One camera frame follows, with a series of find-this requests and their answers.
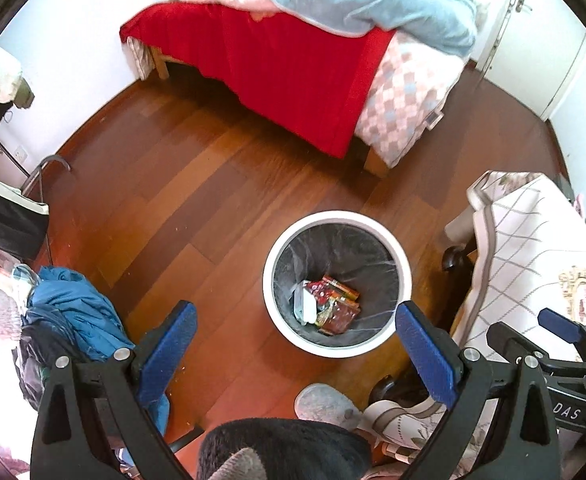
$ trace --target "bed leg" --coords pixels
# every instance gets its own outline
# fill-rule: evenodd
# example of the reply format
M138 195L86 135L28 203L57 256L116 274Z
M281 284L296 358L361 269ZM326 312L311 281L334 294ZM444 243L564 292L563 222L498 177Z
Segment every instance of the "bed leg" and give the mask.
M162 80L168 79L169 70L166 68L166 62L162 57L162 51L156 46L152 46L150 48L151 56L153 56L153 62L155 63L155 68L157 69L157 75L160 76L160 79Z
M364 162L364 169L380 178L385 178L390 170L387 163L379 157L373 148L369 148L369 155L367 155L367 160Z

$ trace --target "door handle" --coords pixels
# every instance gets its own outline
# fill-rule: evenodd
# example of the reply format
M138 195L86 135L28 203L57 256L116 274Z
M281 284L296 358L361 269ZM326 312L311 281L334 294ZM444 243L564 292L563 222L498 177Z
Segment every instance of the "door handle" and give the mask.
M529 12L533 10L533 7L526 5L524 0L518 0L518 3L515 4L515 12L522 12L522 8L528 9Z

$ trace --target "wooden floor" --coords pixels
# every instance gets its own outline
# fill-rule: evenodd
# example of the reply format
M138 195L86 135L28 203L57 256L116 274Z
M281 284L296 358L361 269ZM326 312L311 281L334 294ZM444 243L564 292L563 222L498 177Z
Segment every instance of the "wooden floor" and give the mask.
M320 210L359 211L400 241L413 298L437 317L447 295L435 238L486 170L559 171L545 125L479 73L466 71L445 116L390 176L335 160L246 110L222 84L171 67L135 83L62 149L73 173L49 174L55 264L86 274L115 304L134 341L178 300L199 329L169 389L167 439L247 416L293 416L323 381L364 407L374 383L406 365L396 337L347 359L312 356L269 319L262 269L273 242ZM179 453L193 473L198 442Z

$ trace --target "white door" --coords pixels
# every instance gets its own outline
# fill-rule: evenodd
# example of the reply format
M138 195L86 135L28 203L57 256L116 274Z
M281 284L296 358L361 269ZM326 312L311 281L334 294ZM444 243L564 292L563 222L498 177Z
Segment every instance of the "white door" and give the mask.
M586 29L562 0L512 0L486 78L542 116L566 78Z

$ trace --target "electrical outlet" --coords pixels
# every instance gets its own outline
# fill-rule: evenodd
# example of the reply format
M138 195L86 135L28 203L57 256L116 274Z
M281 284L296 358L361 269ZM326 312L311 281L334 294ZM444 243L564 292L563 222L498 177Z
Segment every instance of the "electrical outlet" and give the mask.
M26 153L24 146L18 146L15 152L13 153L13 156L15 157L16 161L18 161L20 164L23 164L23 162L28 157L28 154Z

